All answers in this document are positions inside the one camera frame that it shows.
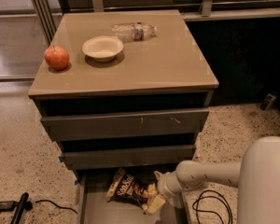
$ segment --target red apple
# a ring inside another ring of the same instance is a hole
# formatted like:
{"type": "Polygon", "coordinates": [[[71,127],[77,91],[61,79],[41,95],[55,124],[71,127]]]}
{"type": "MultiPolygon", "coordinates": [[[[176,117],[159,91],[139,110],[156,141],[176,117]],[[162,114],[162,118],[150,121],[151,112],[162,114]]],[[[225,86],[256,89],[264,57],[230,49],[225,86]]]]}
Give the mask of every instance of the red apple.
{"type": "Polygon", "coordinates": [[[48,47],[44,54],[48,66],[54,70],[63,70],[69,63],[67,50],[59,45],[48,47]]]}

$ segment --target cabinet top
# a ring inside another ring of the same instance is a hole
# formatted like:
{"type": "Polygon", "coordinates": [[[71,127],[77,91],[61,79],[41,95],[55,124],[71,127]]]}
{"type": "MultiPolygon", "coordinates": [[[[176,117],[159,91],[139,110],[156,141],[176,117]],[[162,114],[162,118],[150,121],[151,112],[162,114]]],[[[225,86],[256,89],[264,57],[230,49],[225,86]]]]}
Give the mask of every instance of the cabinet top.
{"type": "Polygon", "coordinates": [[[177,10],[65,14],[51,42],[67,48],[70,65],[52,71],[45,61],[29,90],[36,96],[89,96],[214,89],[211,68],[177,10]],[[147,41],[124,43],[108,63],[86,58],[83,44],[111,35],[112,24],[145,22],[157,27],[147,41]]]}

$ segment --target cabinet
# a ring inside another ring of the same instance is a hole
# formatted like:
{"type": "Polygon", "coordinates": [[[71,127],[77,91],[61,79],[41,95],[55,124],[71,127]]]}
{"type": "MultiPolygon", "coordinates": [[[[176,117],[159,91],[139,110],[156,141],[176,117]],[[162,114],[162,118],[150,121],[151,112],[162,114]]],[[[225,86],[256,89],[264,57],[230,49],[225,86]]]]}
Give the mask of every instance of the cabinet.
{"type": "MultiPolygon", "coordinates": [[[[136,168],[151,180],[153,169],[165,172],[191,159],[217,79],[176,10],[65,14],[51,43],[57,44],[68,49],[69,67],[56,72],[42,62],[29,96],[61,161],[80,182],[79,223],[131,223],[126,215],[135,223],[139,207],[128,214],[125,206],[107,204],[107,182],[118,167],[136,168]],[[108,63],[85,57],[85,41],[131,21],[156,26],[157,37],[124,44],[108,63]]],[[[145,222],[185,222],[172,220],[179,207],[166,208],[145,222]]]]}

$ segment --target white bowl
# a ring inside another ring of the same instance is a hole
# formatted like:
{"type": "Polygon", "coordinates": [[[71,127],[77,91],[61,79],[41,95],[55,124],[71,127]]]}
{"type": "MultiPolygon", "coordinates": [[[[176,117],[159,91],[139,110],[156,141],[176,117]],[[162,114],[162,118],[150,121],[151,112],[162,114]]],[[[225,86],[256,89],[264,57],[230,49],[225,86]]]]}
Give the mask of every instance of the white bowl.
{"type": "Polygon", "coordinates": [[[109,62],[123,49],[122,42],[113,36],[97,36],[86,41],[82,50],[97,62],[109,62]]]}

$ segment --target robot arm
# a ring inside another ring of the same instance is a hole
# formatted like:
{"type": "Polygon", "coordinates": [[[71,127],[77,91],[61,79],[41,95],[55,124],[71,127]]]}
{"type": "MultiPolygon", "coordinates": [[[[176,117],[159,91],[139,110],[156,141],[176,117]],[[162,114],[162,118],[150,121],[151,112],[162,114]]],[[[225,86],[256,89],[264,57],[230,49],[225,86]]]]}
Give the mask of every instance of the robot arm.
{"type": "Polygon", "coordinates": [[[156,173],[165,199],[191,191],[203,182],[238,187],[238,224],[280,223],[280,137],[260,138],[245,152],[242,163],[202,164],[182,161],[172,173],[156,173]]]}
{"type": "Polygon", "coordinates": [[[241,163],[199,163],[182,161],[176,171],[164,175],[156,174],[158,192],[165,198],[173,198],[180,192],[198,189],[205,182],[215,182],[238,187],[241,163]]]}

